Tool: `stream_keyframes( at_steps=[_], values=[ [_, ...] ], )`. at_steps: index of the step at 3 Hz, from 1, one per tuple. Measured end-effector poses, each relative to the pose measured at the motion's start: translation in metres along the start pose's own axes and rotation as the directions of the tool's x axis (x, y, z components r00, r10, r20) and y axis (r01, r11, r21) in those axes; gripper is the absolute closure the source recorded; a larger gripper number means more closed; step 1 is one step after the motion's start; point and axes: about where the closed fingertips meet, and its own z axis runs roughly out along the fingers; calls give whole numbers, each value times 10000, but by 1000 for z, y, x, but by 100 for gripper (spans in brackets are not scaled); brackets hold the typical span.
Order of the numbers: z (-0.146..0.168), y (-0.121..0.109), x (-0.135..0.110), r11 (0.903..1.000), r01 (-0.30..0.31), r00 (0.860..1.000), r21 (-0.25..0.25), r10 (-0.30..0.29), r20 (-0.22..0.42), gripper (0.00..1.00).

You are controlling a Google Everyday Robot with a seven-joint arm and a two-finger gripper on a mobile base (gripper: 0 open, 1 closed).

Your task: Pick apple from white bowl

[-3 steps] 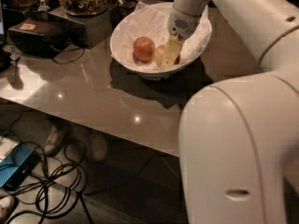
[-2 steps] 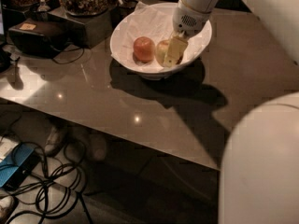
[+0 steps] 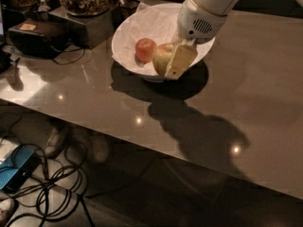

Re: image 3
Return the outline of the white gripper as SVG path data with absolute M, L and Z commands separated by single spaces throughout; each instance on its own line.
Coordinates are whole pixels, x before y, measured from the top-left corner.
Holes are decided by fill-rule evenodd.
M 177 18 L 178 35 L 187 40 L 195 39 L 198 44 L 212 40 L 227 19 L 200 5 L 197 0 L 185 0 Z M 177 44 L 167 65 L 167 79 L 180 78 L 198 55 L 193 44 Z

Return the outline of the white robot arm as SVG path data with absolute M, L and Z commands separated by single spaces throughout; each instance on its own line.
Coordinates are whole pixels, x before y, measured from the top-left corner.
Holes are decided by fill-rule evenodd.
M 226 22 L 227 16 L 239 0 L 185 0 L 179 10 L 177 32 L 165 78 L 178 79 L 195 62 L 195 44 L 211 42 Z

